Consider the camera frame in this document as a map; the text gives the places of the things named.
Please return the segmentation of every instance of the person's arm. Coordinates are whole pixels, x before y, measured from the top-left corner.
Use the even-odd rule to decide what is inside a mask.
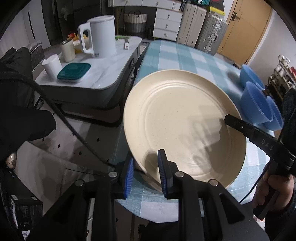
[[[293,176],[269,176],[268,172],[259,181],[253,198],[253,205],[262,205],[269,193],[269,186],[280,192],[271,211],[265,217],[265,232],[273,240],[282,230],[296,207],[296,194],[294,193]]]

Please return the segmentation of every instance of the pitcher lid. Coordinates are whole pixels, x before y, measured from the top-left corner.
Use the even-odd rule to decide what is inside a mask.
[[[91,18],[88,20],[88,22],[89,23],[100,23],[100,22],[106,22],[106,21],[113,20],[113,19],[114,19],[113,15],[103,15],[103,16]]]

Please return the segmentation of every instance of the teal container lid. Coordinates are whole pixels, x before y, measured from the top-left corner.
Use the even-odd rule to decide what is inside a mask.
[[[63,80],[77,80],[84,76],[90,67],[91,65],[88,63],[70,63],[59,72],[57,78]]]

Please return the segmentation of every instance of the door frame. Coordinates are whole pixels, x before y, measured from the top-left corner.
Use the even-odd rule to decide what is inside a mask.
[[[231,6],[231,9],[230,9],[230,12],[229,12],[228,18],[227,18],[227,20],[226,20],[226,22],[228,23],[228,28],[227,28],[227,30],[226,30],[226,33],[225,33],[225,35],[224,35],[224,38],[223,38],[222,41],[221,41],[221,44],[220,44],[219,48],[218,48],[218,50],[217,50],[217,53],[219,53],[219,54],[221,54],[221,52],[222,52],[222,48],[223,48],[223,46],[225,45],[225,43],[226,43],[226,41],[227,41],[227,39],[228,39],[228,37],[229,37],[231,31],[232,31],[232,28],[233,28],[233,26],[234,26],[234,23],[235,23],[235,22],[233,21],[233,23],[231,23],[230,20],[231,20],[231,18],[232,18],[232,16],[233,16],[233,13],[234,13],[235,7],[236,7],[237,4],[242,4],[242,1],[243,1],[243,0],[234,0],[233,3],[232,3],[232,6]],[[253,54],[255,53],[257,47],[259,46],[259,44],[260,44],[260,42],[261,42],[261,40],[262,40],[262,38],[263,38],[263,36],[264,36],[264,34],[265,34],[265,32],[266,32],[266,29],[267,29],[267,27],[268,27],[268,25],[269,25],[269,23],[270,23],[270,20],[271,20],[272,11],[273,11],[273,8],[271,7],[271,10],[270,10],[269,17],[268,17],[268,20],[267,20],[267,22],[266,22],[265,28],[264,28],[264,30],[263,30],[261,36],[260,36],[259,41],[257,42],[257,44],[256,44],[255,48],[253,49],[251,55],[249,56],[249,58],[248,58],[246,64],[249,63],[250,59],[252,58]]]

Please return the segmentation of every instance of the blue gripper pad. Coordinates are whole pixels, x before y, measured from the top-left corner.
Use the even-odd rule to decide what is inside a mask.
[[[168,191],[163,161],[161,157],[160,150],[157,152],[157,163],[158,163],[158,169],[159,169],[159,175],[160,175],[160,182],[161,182],[161,188],[163,190],[163,195],[166,196]]]
[[[133,183],[133,158],[130,159],[130,163],[128,165],[128,170],[126,174],[126,178],[124,180],[124,197],[127,198],[131,192],[131,185]]]

